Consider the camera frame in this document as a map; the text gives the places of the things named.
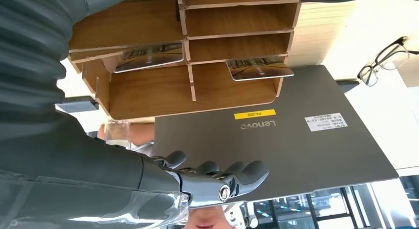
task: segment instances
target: glass cup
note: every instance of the glass cup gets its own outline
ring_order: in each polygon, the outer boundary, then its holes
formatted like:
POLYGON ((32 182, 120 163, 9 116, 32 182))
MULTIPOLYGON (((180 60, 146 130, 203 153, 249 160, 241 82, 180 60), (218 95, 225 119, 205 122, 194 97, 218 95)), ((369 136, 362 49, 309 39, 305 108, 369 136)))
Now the glass cup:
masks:
POLYGON ((105 140, 109 145, 120 145, 131 150, 128 140, 129 122, 126 120, 109 120, 105 125, 105 140))

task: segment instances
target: glass lens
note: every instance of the glass lens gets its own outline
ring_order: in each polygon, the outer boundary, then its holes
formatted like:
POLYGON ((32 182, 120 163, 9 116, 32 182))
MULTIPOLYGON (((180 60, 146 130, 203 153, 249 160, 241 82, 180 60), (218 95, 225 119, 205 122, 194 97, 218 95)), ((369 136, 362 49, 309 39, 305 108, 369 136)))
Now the glass lens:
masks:
POLYGON ((378 65, 386 70, 394 70, 402 66, 409 58, 406 48, 399 44, 394 44, 383 51, 378 57, 378 65))
POLYGON ((359 73, 359 79, 369 87, 374 86, 378 81, 377 74, 371 67, 364 67, 359 73))

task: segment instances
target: black glasses frame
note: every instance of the black glasses frame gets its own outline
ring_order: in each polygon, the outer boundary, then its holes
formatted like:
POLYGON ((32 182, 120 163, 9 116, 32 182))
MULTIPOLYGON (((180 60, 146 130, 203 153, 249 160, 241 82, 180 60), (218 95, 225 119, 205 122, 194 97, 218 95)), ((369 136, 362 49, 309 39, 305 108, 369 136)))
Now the black glasses frame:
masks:
MULTIPOLYGON (((391 46, 393 46, 393 45, 395 45, 395 44, 398 44, 398 45, 401 45, 401 46, 403 46, 404 47, 404 44, 405 44, 405 42, 407 41, 407 37, 401 37, 401 38, 399 38, 399 39, 397 39, 397 40, 395 40, 392 44, 390 44, 390 45, 388 45, 388 46, 386 46, 383 50, 381 50, 380 51, 380 53, 376 56, 376 58, 375 58, 375 60, 374 60, 374 63, 372 63, 372 64, 370 64, 370 65, 366 65, 366 66, 364 66, 364 67, 362 67, 362 69, 360 70, 360 72, 358 73, 358 75, 357 75, 357 77, 360 79, 360 80, 362 80, 362 78, 361 78, 361 73, 362 73, 362 71, 365 69, 365 68, 369 68, 370 69, 370 71, 369 71, 369 74, 368 74, 368 78, 367 78, 367 82, 369 82, 369 80, 370 80, 370 77, 371 77, 371 75, 373 74, 373 72, 374 73, 377 73, 377 71, 375 71, 375 68, 377 67, 377 66, 379 66, 379 64, 380 63, 382 63, 383 61, 385 61, 386 59, 388 59, 390 56, 392 56, 392 55, 394 55, 395 53, 393 53, 393 51, 394 51, 394 49, 392 50, 392 51, 390 51, 386 56, 384 56, 384 58, 382 58, 380 61, 378 60, 378 58, 388 49, 388 48, 390 48, 391 46)), ((414 54, 414 55, 418 55, 419 54, 419 51, 413 51, 413 50, 407 50, 407 52, 408 53, 410 53, 410 54, 414 54)))

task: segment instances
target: window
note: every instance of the window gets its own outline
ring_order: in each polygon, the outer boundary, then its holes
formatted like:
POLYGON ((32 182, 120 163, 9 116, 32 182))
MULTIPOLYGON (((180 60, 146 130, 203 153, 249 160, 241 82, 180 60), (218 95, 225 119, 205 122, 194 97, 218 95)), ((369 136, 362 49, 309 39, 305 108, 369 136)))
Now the window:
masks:
POLYGON ((317 217, 348 213, 339 188, 316 191, 310 196, 317 217))
POLYGON ((400 182, 405 189, 413 212, 416 214, 416 219, 419 220, 419 176, 400 177, 400 182))
POLYGON ((355 229, 365 227, 353 188, 315 191, 254 203, 257 229, 355 229))

